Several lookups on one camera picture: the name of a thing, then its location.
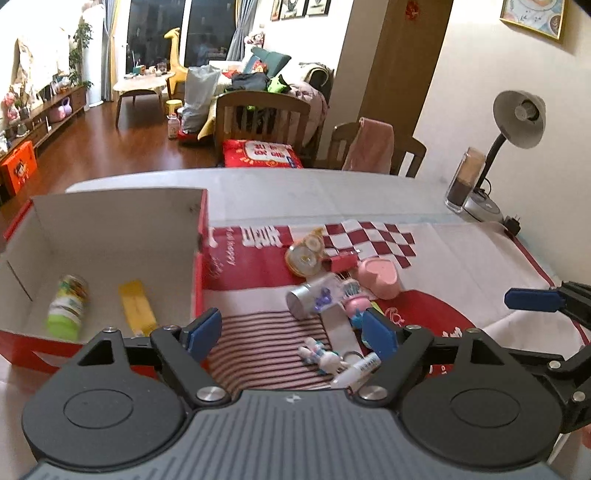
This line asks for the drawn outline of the yellow rectangular box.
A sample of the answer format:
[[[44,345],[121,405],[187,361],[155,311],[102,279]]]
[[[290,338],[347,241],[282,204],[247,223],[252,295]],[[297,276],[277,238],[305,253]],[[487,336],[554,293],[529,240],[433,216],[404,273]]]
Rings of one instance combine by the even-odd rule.
[[[158,328],[143,283],[133,280],[118,287],[126,322],[135,336],[148,337]]]

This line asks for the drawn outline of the green potted plant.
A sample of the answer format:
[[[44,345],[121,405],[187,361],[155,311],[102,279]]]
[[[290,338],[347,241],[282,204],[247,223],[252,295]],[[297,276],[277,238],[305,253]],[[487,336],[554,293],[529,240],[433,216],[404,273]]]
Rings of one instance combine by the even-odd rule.
[[[90,89],[93,83],[83,78],[84,51],[92,40],[92,28],[83,19],[78,23],[69,49],[69,80],[72,86],[83,86]]]

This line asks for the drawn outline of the pink watering can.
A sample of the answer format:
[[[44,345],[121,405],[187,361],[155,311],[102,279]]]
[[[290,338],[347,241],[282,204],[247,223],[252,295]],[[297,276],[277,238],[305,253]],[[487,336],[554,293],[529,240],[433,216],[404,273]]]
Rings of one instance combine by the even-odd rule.
[[[49,109],[48,121],[51,125],[65,120],[73,113],[73,108],[69,97],[65,97],[59,104]]]

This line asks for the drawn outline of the wooden tv cabinet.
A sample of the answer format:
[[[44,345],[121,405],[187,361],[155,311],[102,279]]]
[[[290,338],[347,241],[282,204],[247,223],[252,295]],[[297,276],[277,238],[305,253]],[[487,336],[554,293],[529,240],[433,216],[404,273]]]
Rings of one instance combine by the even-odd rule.
[[[84,86],[76,86],[53,96],[51,100],[33,109],[29,118],[23,122],[23,125],[27,128],[24,136],[17,137],[15,127],[8,127],[5,130],[8,154],[26,141],[31,141],[34,150],[38,151],[54,134],[62,127],[65,127],[71,119],[79,116],[84,111],[86,100],[86,88]],[[59,107],[70,107],[71,112],[63,119],[60,119],[58,118]]]

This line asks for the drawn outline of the white plastic bag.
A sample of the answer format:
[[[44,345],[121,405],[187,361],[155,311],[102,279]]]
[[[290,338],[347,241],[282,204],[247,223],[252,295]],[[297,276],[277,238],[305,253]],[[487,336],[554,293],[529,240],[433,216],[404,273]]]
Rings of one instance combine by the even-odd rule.
[[[219,76],[221,71],[211,65],[188,68],[181,112],[183,131],[198,133],[204,127]]]

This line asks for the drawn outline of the red seat cushion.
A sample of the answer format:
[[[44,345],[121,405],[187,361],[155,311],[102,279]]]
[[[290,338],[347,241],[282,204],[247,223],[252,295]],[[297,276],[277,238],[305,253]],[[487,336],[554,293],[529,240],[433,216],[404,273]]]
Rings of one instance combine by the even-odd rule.
[[[222,158],[226,168],[303,168],[290,145],[256,140],[225,140]]]

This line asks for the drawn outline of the orange gift box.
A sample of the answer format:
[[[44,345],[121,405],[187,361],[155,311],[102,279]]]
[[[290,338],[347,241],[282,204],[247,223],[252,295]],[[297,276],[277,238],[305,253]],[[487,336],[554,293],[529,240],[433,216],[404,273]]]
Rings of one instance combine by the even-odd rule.
[[[37,170],[31,141],[20,143],[1,163],[1,177],[10,196],[15,196]]]

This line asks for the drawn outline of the green lid jar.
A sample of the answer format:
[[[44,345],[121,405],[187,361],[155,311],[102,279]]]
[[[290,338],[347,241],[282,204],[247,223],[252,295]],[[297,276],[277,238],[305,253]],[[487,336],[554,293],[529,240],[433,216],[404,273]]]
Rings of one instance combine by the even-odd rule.
[[[85,280],[76,275],[64,275],[58,282],[56,294],[48,308],[48,333],[54,338],[77,341],[87,301],[88,287]]]

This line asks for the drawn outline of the pink towel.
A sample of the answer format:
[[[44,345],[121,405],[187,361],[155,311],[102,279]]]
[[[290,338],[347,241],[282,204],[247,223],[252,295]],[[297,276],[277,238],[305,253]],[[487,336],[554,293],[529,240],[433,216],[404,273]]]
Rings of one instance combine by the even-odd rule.
[[[394,128],[389,123],[362,117],[342,171],[389,175],[394,155]]]

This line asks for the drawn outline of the framed wall picture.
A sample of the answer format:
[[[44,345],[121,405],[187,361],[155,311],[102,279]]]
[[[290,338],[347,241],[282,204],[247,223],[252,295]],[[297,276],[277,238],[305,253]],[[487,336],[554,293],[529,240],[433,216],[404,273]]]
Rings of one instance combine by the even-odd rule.
[[[558,41],[565,6],[564,0],[504,0],[500,20]]]

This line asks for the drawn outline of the round coffee table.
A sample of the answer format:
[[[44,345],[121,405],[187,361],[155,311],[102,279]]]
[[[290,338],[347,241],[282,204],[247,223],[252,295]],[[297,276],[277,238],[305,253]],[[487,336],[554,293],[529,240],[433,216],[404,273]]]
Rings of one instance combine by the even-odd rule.
[[[138,75],[133,78],[118,81],[113,86],[113,92],[117,94],[115,128],[118,128],[121,113],[122,101],[124,98],[131,97],[132,103],[139,96],[155,95],[161,112],[164,112],[163,92],[169,91],[169,79],[174,76],[168,72],[160,76],[156,75]]]

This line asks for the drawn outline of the white lip balm tube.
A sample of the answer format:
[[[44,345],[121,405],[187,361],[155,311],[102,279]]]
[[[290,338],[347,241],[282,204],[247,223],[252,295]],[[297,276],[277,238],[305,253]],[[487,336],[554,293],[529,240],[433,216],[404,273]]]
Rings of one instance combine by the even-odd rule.
[[[367,378],[381,365],[380,357],[372,352],[363,357],[353,365],[349,365],[346,370],[339,373],[332,379],[332,389],[359,389],[367,381]]]

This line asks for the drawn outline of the white rabbit astronaut figurine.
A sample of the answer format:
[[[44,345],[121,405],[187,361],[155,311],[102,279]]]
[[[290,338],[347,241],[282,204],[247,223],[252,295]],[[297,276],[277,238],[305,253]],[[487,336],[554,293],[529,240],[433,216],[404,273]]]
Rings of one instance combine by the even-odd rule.
[[[317,365],[324,375],[338,375],[349,368],[349,363],[339,354],[325,347],[324,343],[308,337],[304,344],[298,347],[297,355],[305,365]]]

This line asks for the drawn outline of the pink blue small toy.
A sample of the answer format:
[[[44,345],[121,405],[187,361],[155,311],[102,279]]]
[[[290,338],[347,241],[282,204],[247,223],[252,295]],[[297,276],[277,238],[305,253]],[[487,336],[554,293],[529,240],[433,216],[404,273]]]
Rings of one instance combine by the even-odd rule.
[[[349,278],[342,282],[342,306],[353,330],[361,330],[363,312],[372,306],[372,298],[358,280]]]

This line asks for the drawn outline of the clear jar with blue beads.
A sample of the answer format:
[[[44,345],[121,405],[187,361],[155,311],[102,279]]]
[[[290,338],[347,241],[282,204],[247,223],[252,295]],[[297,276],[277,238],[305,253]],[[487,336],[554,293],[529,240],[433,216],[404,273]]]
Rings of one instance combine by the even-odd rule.
[[[343,282],[335,273],[318,274],[287,292],[287,309],[298,320],[321,314],[342,301]]]

